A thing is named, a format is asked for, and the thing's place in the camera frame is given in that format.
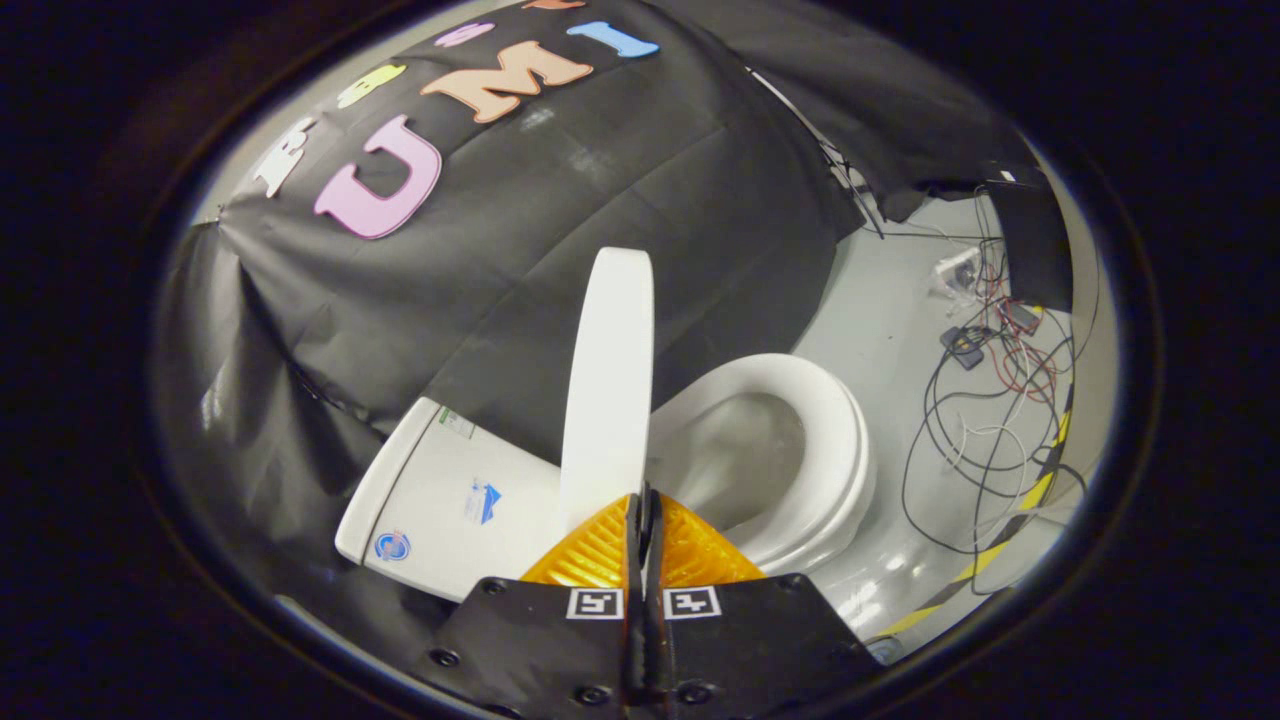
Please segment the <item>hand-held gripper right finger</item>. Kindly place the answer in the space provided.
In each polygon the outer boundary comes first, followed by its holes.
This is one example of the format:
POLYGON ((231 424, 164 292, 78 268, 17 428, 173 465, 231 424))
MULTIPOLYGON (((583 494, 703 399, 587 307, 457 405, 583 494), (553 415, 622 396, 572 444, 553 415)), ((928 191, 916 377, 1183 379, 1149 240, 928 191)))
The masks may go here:
POLYGON ((641 717, 812 717, 881 674, 881 661, 801 573, 666 582, 678 551, 701 551, 655 489, 643 497, 641 539, 641 717))

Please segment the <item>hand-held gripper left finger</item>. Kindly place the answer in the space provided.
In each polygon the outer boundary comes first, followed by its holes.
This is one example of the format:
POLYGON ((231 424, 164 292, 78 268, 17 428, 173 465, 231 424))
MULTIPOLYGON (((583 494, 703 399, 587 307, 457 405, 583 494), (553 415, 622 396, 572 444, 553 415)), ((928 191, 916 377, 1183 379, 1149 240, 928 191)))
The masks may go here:
POLYGON ((623 719, 643 675, 646 496, 628 495, 570 534, 594 530, 620 560, 611 587, 484 577, 425 651, 425 680, 479 712, 623 719))

